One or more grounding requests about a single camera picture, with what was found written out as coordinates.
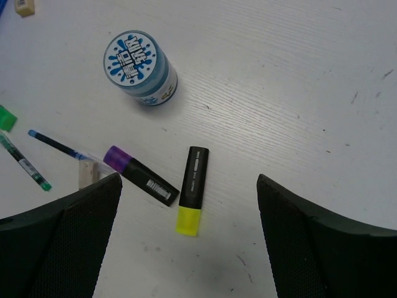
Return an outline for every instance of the purple highlighter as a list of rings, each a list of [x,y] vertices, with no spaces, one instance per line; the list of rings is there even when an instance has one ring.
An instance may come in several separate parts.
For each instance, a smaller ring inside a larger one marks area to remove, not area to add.
[[[179,191],[174,186],[116,146],[110,147],[104,162],[167,206],[178,196]]]

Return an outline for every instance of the yellow highlighter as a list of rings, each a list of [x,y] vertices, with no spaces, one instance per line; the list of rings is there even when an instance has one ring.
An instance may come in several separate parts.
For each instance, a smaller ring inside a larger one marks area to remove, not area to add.
[[[189,150],[181,198],[179,199],[176,222],[178,233],[197,236],[209,154],[210,150],[207,148],[191,147]]]

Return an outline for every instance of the green pen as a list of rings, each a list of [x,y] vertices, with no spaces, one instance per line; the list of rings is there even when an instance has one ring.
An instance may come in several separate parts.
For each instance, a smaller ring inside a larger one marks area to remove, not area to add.
[[[18,161],[21,167],[33,178],[34,181],[44,191],[49,191],[51,189],[50,183],[32,166],[32,164],[21,154],[21,152],[14,146],[13,143],[6,137],[6,135],[0,130],[0,143],[3,147]]]

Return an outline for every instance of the green object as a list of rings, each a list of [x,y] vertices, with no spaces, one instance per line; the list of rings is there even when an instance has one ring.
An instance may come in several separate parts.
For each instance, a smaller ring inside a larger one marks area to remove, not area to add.
[[[0,130],[0,144],[14,157],[18,164],[23,167],[23,169],[32,177],[34,181],[44,191],[49,191],[51,189],[50,183],[35,169],[34,166],[27,160],[22,153],[14,146],[13,143],[7,138],[7,136]]]
[[[10,132],[15,122],[17,122],[17,117],[7,111],[5,107],[0,106],[0,129]]]

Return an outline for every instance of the highlighter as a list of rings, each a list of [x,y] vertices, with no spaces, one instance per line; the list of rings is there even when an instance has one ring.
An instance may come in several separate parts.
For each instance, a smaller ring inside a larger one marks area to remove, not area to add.
[[[191,147],[189,149],[181,198],[179,199],[176,223],[178,233],[197,236],[209,154],[210,150],[206,148]]]
[[[104,162],[164,205],[170,206],[178,196],[174,186],[116,146],[110,147]]]

